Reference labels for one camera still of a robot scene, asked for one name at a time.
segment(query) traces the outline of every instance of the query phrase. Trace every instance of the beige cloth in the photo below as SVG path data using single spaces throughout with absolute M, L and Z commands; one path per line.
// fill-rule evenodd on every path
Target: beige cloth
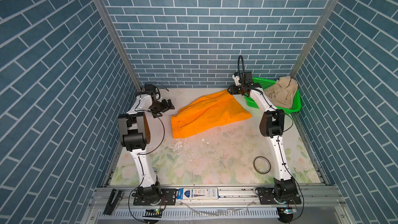
M 276 107 L 291 109 L 298 86 L 297 81 L 291 79 L 288 75 L 280 77 L 274 85 L 266 88 L 264 92 Z

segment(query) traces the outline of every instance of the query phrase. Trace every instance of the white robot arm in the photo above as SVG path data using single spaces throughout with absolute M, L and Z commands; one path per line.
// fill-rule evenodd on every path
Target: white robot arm
M 137 194 L 143 200 L 156 200 L 161 196 L 160 184 L 152 168 L 148 150 L 150 131 L 147 115 L 161 117 L 161 112 L 174 109 L 171 100 L 161 99 L 157 88 L 146 84 L 143 91 L 138 92 L 132 108 L 118 117 L 120 142 L 132 155 L 140 178 Z
M 285 149 L 283 148 L 282 134 L 284 131 L 285 112 L 277 109 L 268 97 L 264 95 L 261 85 L 254 82 L 251 72 L 245 72 L 244 70 L 243 73 L 240 72 L 240 59 L 244 68 L 243 57 L 239 56 L 238 72 L 232 76 L 235 84 L 228 88 L 228 92 L 232 95 L 242 94 L 250 96 L 263 112 L 260 122 L 260 132 L 268 140 L 275 161 L 274 199 L 279 203 L 283 203 L 294 198 L 296 202 L 301 203 L 296 188 L 296 180 L 289 171 L 289 166 L 286 163 Z

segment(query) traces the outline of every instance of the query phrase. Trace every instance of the green basket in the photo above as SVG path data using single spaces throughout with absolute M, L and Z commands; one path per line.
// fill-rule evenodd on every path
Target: green basket
M 254 82 L 260 83 L 260 85 L 263 89 L 266 89 L 267 87 L 271 87 L 272 85 L 274 85 L 276 83 L 276 81 L 269 80 L 269 79 L 262 79 L 262 78 L 258 78 L 258 77 L 253 77 L 253 80 L 254 80 Z M 254 100 L 252 98 L 245 97 L 245 99 L 246 99 L 246 104 L 249 107 L 259 108 L 257 106 L 256 102 L 254 102 Z M 297 89 L 297 92 L 293 98 L 293 106 L 291 109 L 287 109 L 287 108 L 283 108 L 283 107 L 278 107 L 278 109 L 284 110 L 286 114 L 290 114 L 291 112 L 298 112 L 301 109 L 299 90 Z

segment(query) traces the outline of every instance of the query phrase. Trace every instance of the brick-pattern wallpaper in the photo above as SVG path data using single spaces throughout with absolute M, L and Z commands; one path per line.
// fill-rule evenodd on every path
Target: brick-pattern wallpaper
M 296 76 L 303 127 L 357 223 L 397 223 L 398 0 L 340 0 Z
M 92 0 L 0 0 L 0 223 L 81 221 L 133 91 Z
M 291 71 L 327 0 L 103 0 L 141 82 L 228 85 Z

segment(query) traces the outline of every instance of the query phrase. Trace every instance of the black mounting plate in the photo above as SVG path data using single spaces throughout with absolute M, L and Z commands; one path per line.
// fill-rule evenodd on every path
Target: black mounting plate
M 272 204 L 280 204 L 274 199 L 273 195 L 273 188 L 265 188 L 265 187 L 258 187 L 255 189 L 256 194 L 258 195 L 258 198 L 260 200 L 261 205 L 272 205 Z M 290 204 L 294 204 L 296 202 L 296 205 L 301 204 L 301 198 L 300 196 L 292 196 L 290 197 Z
M 162 197 L 166 197 L 166 205 L 174 206 L 176 205 L 177 190 L 176 189 L 162 189 Z M 134 198 L 134 206 L 152 206 L 149 201 L 144 201 L 144 199 L 136 195 Z

